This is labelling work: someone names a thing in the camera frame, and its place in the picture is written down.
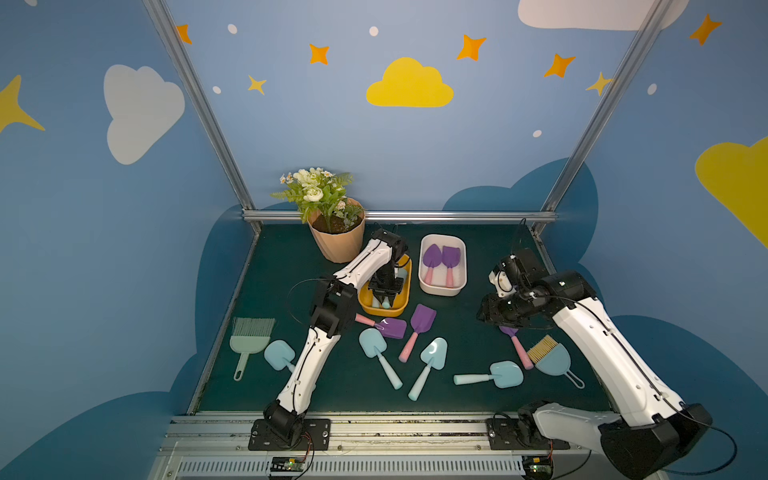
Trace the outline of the yellow plastic storage box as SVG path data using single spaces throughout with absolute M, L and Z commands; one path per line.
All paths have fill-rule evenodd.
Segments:
M 399 317 L 405 310 L 410 300 L 410 289 L 412 283 L 412 262 L 408 254 L 405 254 L 399 262 L 400 268 L 405 268 L 408 271 L 408 277 L 405 280 L 402 292 L 396 297 L 393 307 L 391 309 L 373 308 L 372 307 L 372 291 L 368 288 L 368 282 L 364 284 L 362 289 L 358 292 L 358 301 L 362 309 L 368 314 L 377 317 Z

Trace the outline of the purple pointed shovel pink handle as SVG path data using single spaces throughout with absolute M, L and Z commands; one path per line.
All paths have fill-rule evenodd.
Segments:
M 424 282 L 433 284 L 434 269 L 442 264 L 442 250 L 437 244 L 431 244 L 423 255 L 423 263 L 427 267 Z

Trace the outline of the white plastic storage box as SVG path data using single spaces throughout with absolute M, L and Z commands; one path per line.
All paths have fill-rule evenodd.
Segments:
M 442 263 L 440 266 L 434 269 L 433 284 L 427 285 L 424 282 L 424 277 L 427 272 L 427 267 L 423 263 L 423 255 L 427 248 L 431 244 L 437 244 L 441 250 L 444 246 L 458 247 L 461 250 L 460 263 L 453 269 L 454 273 L 454 288 L 445 287 L 446 279 L 446 266 Z M 467 251 L 465 243 L 456 236 L 443 235 L 443 234 L 428 234 L 421 239 L 419 261 L 418 261 L 418 280 L 421 290 L 429 295 L 441 296 L 441 297 L 455 297 L 461 290 L 467 285 L 468 281 L 468 268 L 467 268 Z

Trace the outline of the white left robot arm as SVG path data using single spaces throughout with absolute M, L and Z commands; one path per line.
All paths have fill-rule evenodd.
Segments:
M 365 248 L 343 269 L 320 280 L 310 309 L 304 348 L 285 387 L 264 410 L 268 430 L 288 447 L 303 436 L 303 420 L 316 381 L 333 347 L 357 313 L 359 290 L 366 286 L 374 304 L 392 308 L 405 289 L 408 246 L 403 237 L 376 230 Z

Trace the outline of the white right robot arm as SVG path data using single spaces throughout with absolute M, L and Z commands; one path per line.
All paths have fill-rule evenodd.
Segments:
M 529 249 L 499 261 L 489 275 L 479 321 L 526 329 L 543 317 L 564 331 L 608 393 L 611 408 L 591 412 L 537 401 L 518 411 L 523 444 L 560 440 L 603 455 L 624 477 L 645 479 L 686 456 L 711 426 L 663 382 L 622 335 L 596 290 L 577 271 L 550 274 Z

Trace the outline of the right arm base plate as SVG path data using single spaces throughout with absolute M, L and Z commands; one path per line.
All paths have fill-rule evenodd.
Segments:
M 532 419 L 496 416 L 485 420 L 492 450 L 569 450 L 563 440 L 544 437 Z

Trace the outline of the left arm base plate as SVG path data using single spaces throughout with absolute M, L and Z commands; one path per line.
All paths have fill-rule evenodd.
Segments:
M 327 451 L 331 433 L 329 419 L 299 420 L 287 431 L 287 436 L 279 434 L 278 429 L 267 419 L 254 421 L 248 439 L 249 451 L 288 451 L 310 447 L 313 451 Z

